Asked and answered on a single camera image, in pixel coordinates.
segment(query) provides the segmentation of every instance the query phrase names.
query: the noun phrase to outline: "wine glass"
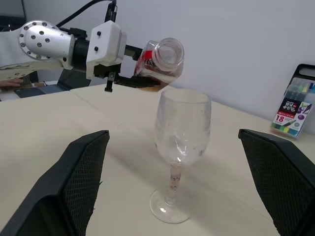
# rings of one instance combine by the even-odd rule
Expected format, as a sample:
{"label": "wine glass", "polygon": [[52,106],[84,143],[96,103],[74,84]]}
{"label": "wine glass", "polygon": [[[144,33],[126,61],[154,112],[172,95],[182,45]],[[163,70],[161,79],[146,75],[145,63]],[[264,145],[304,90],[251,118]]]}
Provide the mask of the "wine glass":
{"label": "wine glass", "polygon": [[211,101],[190,89],[170,89],[161,94],[155,142],[161,157],[171,164],[169,189],[150,198],[152,213],[161,221],[178,224],[189,219],[190,209],[178,201],[183,166],[201,159],[210,138]]}

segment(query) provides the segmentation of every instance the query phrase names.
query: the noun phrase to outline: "tabletop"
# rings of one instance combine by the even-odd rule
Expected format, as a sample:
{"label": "tabletop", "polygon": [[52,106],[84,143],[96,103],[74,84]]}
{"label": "tabletop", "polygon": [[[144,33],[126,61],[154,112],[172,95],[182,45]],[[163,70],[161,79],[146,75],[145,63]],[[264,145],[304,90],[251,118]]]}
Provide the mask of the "tabletop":
{"label": "tabletop", "polygon": [[[237,139],[240,124],[236,122],[234,127],[228,122],[227,128],[221,125],[229,121],[222,117],[224,114],[233,116],[234,121],[242,114],[213,103],[211,141],[205,158],[186,168],[181,179],[183,192],[195,205],[194,213],[182,224],[169,225],[157,220],[149,207],[151,193],[167,186],[169,180],[169,165],[159,157],[152,139],[155,114],[151,110],[156,111],[159,96],[130,88],[124,92],[125,88],[119,86],[112,94],[103,89],[82,89],[90,100],[82,99],[77,90],[0,103],[0,229],[70,142],[106,129],[110,141],[103,183],[87,236],[279,235],[255,190]],[[101,102],[94,103],[92,97],[103,101],[103,111],[96,108]],[[249,118],[243,123],[248,126],[242,128],[259,130],[256,125],[260,122],[254,120]],[[307,136],[298,143],[306,155],[312,151],[308,144],[314,141],[311,139]]]}
{"label": "tabletop", "polygon": [[[132,131],[153,138],[160,92],[115,85],[113,92],[107,93],[104,88],[105,86],[94,86],[73,89],[72,92]],[[271,217],[255,189],[238,132],[244,128],[270,133],[270,124],[269,120],[212,102],[210,144],[205,154],[206,160],[191,168],[200,168],[200,181],[206,179],[206,183],[220,186],[222,191],[268,219]],[[298,141],[292,142],[315,163],[315,136],[305,133]]]}

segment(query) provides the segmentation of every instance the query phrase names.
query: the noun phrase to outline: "plastic bottle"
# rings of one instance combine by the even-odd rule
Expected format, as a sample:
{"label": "plastic bottle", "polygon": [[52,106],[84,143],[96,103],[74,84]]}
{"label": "plastic bottle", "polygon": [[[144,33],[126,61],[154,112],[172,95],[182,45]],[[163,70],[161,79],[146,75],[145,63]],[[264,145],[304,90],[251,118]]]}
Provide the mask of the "plastic bottle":
{"label": "plastic bottle", "polygon": [[143,90],[159,91],[180,77],[184,66],[184,53],[182,44],[175,38],[165,38],[160,42],[149,41],[142,50],[134,74],[157,80],[160,86]]}

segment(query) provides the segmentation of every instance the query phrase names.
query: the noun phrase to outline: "marker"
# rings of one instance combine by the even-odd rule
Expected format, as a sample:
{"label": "marker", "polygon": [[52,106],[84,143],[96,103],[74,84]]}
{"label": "marker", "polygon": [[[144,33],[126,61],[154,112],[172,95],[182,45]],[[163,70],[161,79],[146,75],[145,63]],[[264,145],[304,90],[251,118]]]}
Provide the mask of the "marker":
{"label": "marker", "polygon": [[304,110],[304,112],[303,112],[303,114],[305,114],[310,108],[311,108],[311,104],[310,105],[308,105],[307,107],[306,107],[306,109]]}
{"label": "marker", "polygon": [[297,96],[296,100],[303,102],[305,97],[306,97],[306,95],[307,95],[307,93],[303,93],[303,92],[299,93],[299,95]]}
{"label": "marker", "polygon": [[295,100],[297,96],[298,96],[298,87],[297,86],[291,87],[291,97],[290,97],[290,99]]}
{"label": "marker", "polygon": [[298,91],[299,92],[303,92],[303,90],[304,90],[304,83],[301,83],[301,85],[299,86]]}
{"label": "marker", "polygon": [[294,129],[289,129],[289,132],[288,132],[290,135],[292,136],[296,136],[298,134],[298,131],[297,130],[294,130]]}
{"label": "marker", "polygon": [[276,123],[272,123],[271,125],[272,125],[272,127],[274,127],[275,129],[280,129],[280,127],[281,127],[281,125],[276,124]]}
{"label": "marker", "polygon": [[311,82],[307,82],[307,81],[305,82],[303,92],[308,92],[308,90],[310,88],[310,84],[311,84]]}
{"label": "marker", "polygon": [[285,98],[291,98],[291,96],[292,96],[292,91],[287,91],[285,93]]}
{"label": "marker", "polygon": [[290,121],[289,123],[284,124],[284,127],[290,126],[292,124],[294,124],[296,122],[296,120]]}
{"label": "marker", "polygon": [[290,130],[290,128],[289,128],[289,127],[285,127],[283,131],[284,131],[284,133],[288,133],[288,132],[289,132],[289,130]]}
{"label": "marker", "polygon": [[292,81],[292,83],[291,83],[292,85],[296,85],[296,86],[298,86],[299,84],[300,84],[300,80],[299,80],[299,78],[294,78],[293,79],[293,81]]}

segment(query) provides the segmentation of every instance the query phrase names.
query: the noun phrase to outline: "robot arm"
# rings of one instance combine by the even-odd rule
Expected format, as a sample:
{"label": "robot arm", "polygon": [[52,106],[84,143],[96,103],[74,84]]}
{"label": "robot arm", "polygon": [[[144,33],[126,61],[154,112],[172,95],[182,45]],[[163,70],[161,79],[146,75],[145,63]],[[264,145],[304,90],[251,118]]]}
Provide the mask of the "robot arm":
{"label": "robot arm", "polygon": [[92,29],[90,41],[83,30],[66,32],[47,21],[30,21],[20,29],[0,32],[0,80],[63,67],[86,72],[87,79],[108,77],[106,91],[112,91],[113,83],[158,86],[150,78],[119,76],[124,55],[138,60],[142,49],[126,45],[126,33],[114,22],[116,10],[115,5],[109,6],[106,22]]}

